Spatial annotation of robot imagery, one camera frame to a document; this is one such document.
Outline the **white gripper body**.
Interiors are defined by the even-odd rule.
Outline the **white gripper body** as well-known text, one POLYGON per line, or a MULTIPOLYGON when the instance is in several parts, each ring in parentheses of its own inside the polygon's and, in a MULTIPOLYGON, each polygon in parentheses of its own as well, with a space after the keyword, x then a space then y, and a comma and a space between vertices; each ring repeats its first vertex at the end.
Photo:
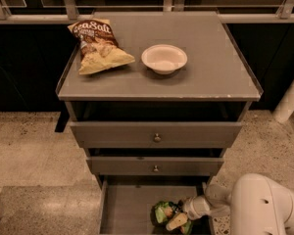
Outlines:
POLYGON ((210 205, 206 198, 201 195, 187 198, 182 205, 182 210, 190 220, 197 220, 210 214, 210 205))

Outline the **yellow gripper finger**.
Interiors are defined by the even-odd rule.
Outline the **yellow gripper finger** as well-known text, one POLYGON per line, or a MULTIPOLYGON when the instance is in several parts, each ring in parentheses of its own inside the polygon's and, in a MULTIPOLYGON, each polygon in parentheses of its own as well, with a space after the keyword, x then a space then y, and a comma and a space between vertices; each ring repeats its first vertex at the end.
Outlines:
POLYGON ((188 220, 187 215, 184 212, 177 213, 166 225, 168 231, 173 231, 176 228, 184 225, 188 220))

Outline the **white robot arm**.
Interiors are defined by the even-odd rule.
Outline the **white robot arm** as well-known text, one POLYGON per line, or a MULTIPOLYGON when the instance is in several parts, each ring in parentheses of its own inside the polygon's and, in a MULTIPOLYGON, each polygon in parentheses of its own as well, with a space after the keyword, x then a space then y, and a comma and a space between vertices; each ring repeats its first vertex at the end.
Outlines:
POLYGON ((230 214, 230 235, 294 235, 294 192, 257 173, 241 176, 231 190, 217 184, 186 199, 168 231, 201 217, 230 214))

